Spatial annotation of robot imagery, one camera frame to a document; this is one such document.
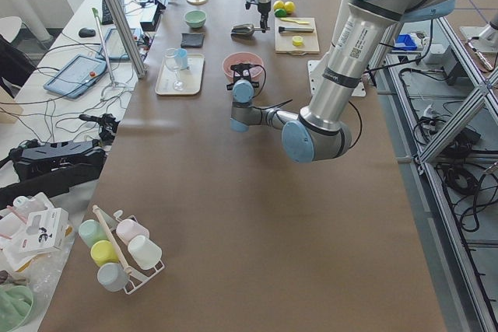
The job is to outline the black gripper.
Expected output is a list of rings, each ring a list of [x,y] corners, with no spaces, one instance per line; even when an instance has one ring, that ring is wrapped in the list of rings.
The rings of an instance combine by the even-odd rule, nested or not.
[[[245,0],[245,8],[249,9],[252,5],[256,5],[260,13],[260,29],[261,31],[269,31],[268,27],[268,14],[271,10],[271,0]]]
[[[253,77],[251,75],[251,69],[252,68],[259,68],[260,65],[254,65],[250,63],[238,63],[230,66],[230,70],[233,73],[232,77],[232,83],[229,83],[226,85],[227,89],[232,89],[234,87],[234,84],[241,79],[245,79],[249,81],[249,83],[252,85],[253,88],[258,88],[259,87],[259,82],[253,80]]]

